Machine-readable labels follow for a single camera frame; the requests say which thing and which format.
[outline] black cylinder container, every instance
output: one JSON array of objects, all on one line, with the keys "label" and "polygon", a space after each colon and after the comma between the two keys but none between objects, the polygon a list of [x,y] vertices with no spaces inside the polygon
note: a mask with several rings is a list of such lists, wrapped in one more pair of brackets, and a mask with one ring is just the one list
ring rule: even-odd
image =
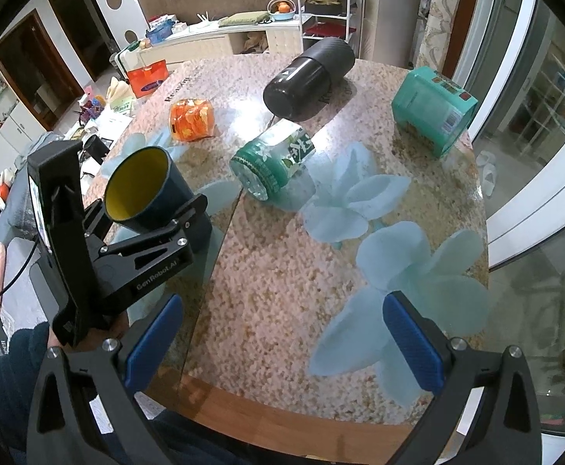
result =
[{"label": "black cylinder container", "polygon": [[84,150],[88,153],[98,164],[103,164],[104,158],[110,152],[110,149],[105,146],[101,138],[96,134],[88,137],[84,144]]},{"label": "black cylinder container", "polygon": [[266,85],[263,101],[281,119],[304,121],[315,115],[319,98],[355,63],[356,55],[345,40],[319,40]]}]

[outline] green cushion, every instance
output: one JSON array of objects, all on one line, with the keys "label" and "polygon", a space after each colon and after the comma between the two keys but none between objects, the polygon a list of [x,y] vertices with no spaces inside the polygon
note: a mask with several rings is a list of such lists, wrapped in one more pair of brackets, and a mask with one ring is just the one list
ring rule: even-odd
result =
[{"label": "green cushion", "polygon": [[269,17],[269,12],[258,10],[256,12],[240,12],[219,20],[218,26],[240,26],[242,24],[256,24]]}]

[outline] white storage rack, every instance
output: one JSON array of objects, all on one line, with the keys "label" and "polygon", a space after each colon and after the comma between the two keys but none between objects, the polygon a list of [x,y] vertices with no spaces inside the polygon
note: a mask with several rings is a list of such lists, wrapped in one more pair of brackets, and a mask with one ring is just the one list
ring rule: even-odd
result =
[{"label": "white storage rack", "polygon": [[[351,12],[351,5],[352,2],[351,0],[347,0],[347,12],[345,15],[325,15],[325,14],[311,14],[311,13],[307,13],[304,12],[304,6],[302,5],[302,0],[297,0],[297,9],[298,9],[298,13],[300,15],[300,22],[305,23],[307,21],[311,22],[311,24],[313,24],[311,19],[308,19],[308,16],[310,17],[315,17],[316,18],[316,22],[322,22],[320,21],[320,18],[326,18],[326,19],[342,19],[345,21],[345,42],[349,43],[349,41],[353,38],[353,36],[355,35],[355,33],[351,32],[351,19],[352,17],[354,17],[354,13]],[[302,24],[302,50],[304,50],[304,40],[322,40],[323,38],[320,36],[311,36],[309,34],[306,34],[306,32],[304,32],[303,30],[303,26],[304,24]]]}]

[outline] fruit bowl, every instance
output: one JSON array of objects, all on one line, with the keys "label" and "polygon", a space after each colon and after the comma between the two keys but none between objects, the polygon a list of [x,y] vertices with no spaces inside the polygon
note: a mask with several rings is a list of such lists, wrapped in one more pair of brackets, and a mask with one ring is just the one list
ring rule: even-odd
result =
[{"label": "fruit bowl", "polygon": [[[278,6],[280,4],[286,4],[289,7],[288,12],[279,12]],[[272,18],[272,21],[290,21],[293,19],[296,11],[296,6],[292,0],[272,0],[268,3],[268,12],[269,16]]]}]

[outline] blue gripper pad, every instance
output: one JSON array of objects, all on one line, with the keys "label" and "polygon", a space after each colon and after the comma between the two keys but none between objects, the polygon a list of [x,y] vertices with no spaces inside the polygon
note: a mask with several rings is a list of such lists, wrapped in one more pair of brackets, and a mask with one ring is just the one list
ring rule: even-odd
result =
[{"label": "blue gripper pad", "polygon": [[183,302],[173,295],[125,362],[123,385],[133,395],[149,386],[183,321]]},{"label": "blue gripper pad", "polygon": [[437,395],[444,386],[442,359],[420,327],[392,294],[384,299],[384,322],[423,390]]}]

